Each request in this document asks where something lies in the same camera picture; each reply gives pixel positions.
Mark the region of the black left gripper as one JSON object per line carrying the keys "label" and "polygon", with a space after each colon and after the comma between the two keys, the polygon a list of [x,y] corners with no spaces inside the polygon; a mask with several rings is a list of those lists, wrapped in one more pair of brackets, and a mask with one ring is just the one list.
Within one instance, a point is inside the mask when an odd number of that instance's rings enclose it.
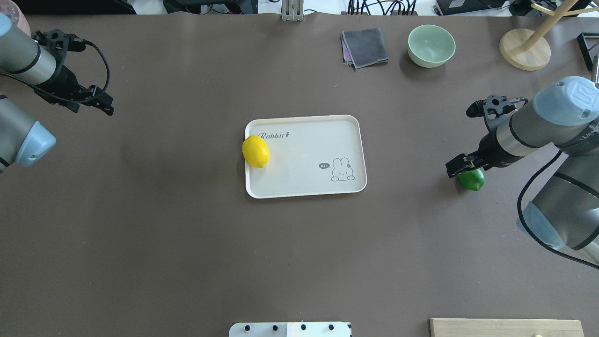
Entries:
{"label": "black left gripper", "polygon": [[73,74],[66,66],[60,67],[60,70],[58,70],[56,74],[52,75],[52,77],[44,83],[37,85],[37,88],[41,88],[45,90],[45,92],[60,97],[59,100],[36,89],[36,94],[45,101],[50,104],[58,104],[66,107],[73,113],[79,111],[79,104],[67,103],[65,100],[80,101],[91,97],[92,100],[84,102],[84,105],[100,109],[109,117],[114,114],[114,108],[112,106],[113,98],[96,85],[92,85],[89,88],[79,85],[75,74]]}

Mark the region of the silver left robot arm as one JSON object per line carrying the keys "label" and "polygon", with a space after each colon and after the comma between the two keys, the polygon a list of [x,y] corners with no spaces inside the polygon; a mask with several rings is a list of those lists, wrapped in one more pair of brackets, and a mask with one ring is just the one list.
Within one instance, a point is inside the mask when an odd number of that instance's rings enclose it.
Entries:
{"label": "silver left robot arm", "polygon": [[[45,102],[77,113],[82,105],[108,115],[114,113],[113,98],[107,92],[111,71],[99,47],[75,34],[59,29],[38,31],[28,36],[6,14],[1,15],[1,76],[21,83]],[[105,66],[102,86],[84,86],[66,65],[74,52],[92,47]],[[56,145],[53,136],[37,115],[18,105],[6,91],[1,92],[1,171],[8,167],[30,167]]]}

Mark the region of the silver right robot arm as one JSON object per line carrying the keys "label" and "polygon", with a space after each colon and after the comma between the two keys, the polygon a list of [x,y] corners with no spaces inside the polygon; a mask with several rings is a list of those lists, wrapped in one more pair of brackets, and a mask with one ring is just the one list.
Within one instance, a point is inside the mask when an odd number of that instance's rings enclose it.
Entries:
{"label": "silver right robot arm", "polygon": [[552,253],[598,268],[598,86],[576,75],[532,100],[490,95],[473,102],[488,134],[477,151],[446,164],[448,177],[508,167],[548,144],[558,152],[526,182],[516,201],[519,226]]}

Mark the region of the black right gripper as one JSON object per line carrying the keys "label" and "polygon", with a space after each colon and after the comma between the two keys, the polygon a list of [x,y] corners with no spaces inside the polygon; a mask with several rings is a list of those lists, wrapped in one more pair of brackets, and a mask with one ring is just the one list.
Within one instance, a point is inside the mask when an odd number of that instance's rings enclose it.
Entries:
{"label": "black right gripper", "polygon": [[490,170],[493,167],[505,167],[505,152],[495,136],[485,136],[479,143],[475,155],[460,154],[446,163],[448,177],[454,178],[466,171],[482,168]]}

